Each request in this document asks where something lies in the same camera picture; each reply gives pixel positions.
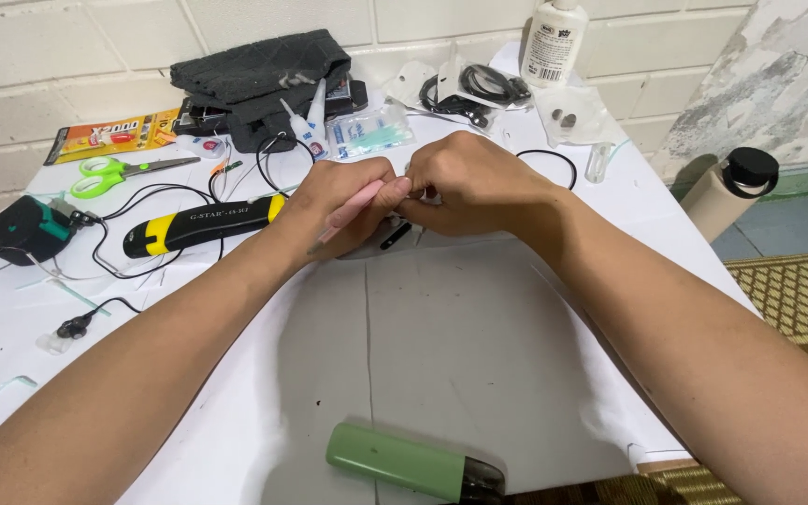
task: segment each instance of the yellow and black utility knife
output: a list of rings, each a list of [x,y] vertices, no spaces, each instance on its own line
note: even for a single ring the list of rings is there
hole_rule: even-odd
[[[286,204],[282,195],[254,203],[231,201],[184,210],[134,226],[124,237],[124,253],[147,258],[260,230],[273,222]]]

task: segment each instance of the wall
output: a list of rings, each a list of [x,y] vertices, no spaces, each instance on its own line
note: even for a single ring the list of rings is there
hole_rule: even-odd
[[[808,165],[808,0],[760,0],[652,160],[661,176],[694,180],[691,159],[737,145]]]
[[[171,63],[328,28],[379,84],[448,40],[488,60],[519,40],[539,0],[0,0],[0,209],[58,128],[179,104]],[[642,150],[655,151],[755,0],[583,0],[577,66]]]

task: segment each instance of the gray rag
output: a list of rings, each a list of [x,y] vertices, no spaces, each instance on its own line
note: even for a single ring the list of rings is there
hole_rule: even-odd
[[[254,153],[265,138],[279,132],[295,136],[280,98],[305,115],[320,78],[326,78],[330,91],[349,70],[351,57],[327,29],[317,29],[173,64],[171,83],[189,92],[195,105],[230,110],[233,145]],[[270,152],[295,145],[277,142]]]

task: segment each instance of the fingernail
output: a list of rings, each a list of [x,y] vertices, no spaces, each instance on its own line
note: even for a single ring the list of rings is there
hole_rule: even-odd
[[[410,188],[413,187],[413,181],[407,177],[401,176],[394,180],[395,189],[403,193],[410,193]]]

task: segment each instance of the green tube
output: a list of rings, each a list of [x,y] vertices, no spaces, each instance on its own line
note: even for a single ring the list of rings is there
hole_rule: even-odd
[[[488,463],[345,422],[332,431],[326,462],[455,503],[504,499],[504,474]]]

